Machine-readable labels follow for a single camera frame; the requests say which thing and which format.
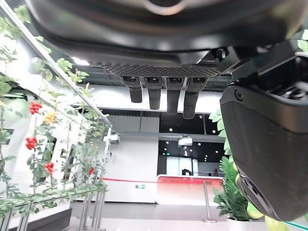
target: glass railing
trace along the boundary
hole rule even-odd
[[[299,230],[308,230],[308,216],[302,216],[296,220],[285,222],[288,226]]]

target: perforated grille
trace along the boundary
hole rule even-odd
[[[211,77],[219,74],[217,69],[195,69],[186,67],[154,67],[103,64],[102,68],[119,76],[135,77]]]

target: black plastic casing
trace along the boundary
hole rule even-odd
[[[243,195],[276,220],[306,214],[308,101],[229,86],[220,104]]]

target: projector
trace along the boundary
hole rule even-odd
[[[193,139],[189,137],[179,139],[179,146],[192,146],[192,143]]]

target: black ceiling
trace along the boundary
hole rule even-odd
[[[208,114],[195,114],[194,119],[183,119],[182,113],[168,115],[166,112],[155,111],[132,111],[118,109],[101,109],[104,114],[113,116],[137,116],[137,117],[158,117],[159,132],[182,133],[182,134],[204,134],[203,117],[205,118],[205,128],[208,135],[218,135],[217,123],[209,120]]]
[[[193,142],[192,146],[186,146],[185,148],[178,147],[177,141],[159,141],[158,154],[194,158],[198,159],[198,162],[205,162],[206,158],[207,163],[219,163],[221,158],[225,156],[223,143]]]

